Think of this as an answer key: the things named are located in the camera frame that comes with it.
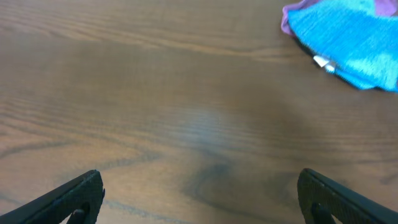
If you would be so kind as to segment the blue cloth in pile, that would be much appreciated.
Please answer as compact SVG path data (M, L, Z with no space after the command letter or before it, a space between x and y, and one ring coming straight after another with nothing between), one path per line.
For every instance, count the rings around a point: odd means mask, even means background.
M360 90L397 91L397 12L391 17L348 10L302 17L294 37L316 63Z

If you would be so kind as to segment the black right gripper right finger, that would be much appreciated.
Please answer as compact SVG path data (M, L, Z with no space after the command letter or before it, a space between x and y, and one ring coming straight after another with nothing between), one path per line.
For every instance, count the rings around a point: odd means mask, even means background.
M306 224L397 223L397 212L309 168L300 172L297 193Z

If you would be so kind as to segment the purple cloth in pile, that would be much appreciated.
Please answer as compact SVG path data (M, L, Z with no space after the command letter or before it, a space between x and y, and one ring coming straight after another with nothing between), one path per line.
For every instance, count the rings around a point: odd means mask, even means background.
M283 33L294 36L293 26L302 17L319 19L332 12L348 10L370 16L391 17L397 12L397 0L303 0L282 8L280 28Z

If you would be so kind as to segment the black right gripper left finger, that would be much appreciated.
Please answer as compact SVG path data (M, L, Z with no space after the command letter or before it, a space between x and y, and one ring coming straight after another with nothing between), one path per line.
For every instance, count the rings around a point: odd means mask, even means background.
M95 224L104 199L101 174L88 172L57 187L41 197L1 215L1 223L68 223Z

